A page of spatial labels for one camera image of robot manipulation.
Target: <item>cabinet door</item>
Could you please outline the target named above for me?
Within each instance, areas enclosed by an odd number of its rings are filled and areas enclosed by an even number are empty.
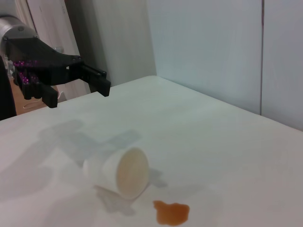
[[[261,0],[147,2],[158,76],[260,114]]]
[[[265,0],[262,115],[303,130],[303,1]]]

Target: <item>white cup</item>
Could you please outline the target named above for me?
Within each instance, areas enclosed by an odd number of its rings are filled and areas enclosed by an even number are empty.
[[[145,189],[149,166],[139,148],[114,153],[98,152],[86,159],[84,175],[95,185],[116,192],[124,199],[134,199]]]

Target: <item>spilled liquid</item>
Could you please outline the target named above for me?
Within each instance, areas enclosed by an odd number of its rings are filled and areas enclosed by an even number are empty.
[[[157,221],[160,225],[178,226],[188,220],[188,205],[166,204],[162,201],[154,201],[153,204],[157,210]]]

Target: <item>table surface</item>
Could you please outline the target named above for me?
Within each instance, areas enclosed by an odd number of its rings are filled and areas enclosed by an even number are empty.
[[[81,172],[94,152],[140,147],[134,201]],[[154,200],[190,206],[185,227],[302,227],[303,132],[145,77],[0,122],[0,226],[156,227]]]

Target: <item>white wall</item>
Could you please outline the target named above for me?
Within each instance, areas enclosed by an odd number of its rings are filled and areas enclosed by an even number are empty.
[[[261,0],[148,0],[157,75],[260,114]]]
[[[155,75],[146,0],[66,0],[80,54],[112,85]]]
[[[16,4],[13,0],[0,0],[0,16],[17,16]]]
[[[30,14],[27,0],[15,0],[18,18],[31,29],[35,30],[34,22]]]
[[[266,0],[262,115],[303,130],[303,1]]]

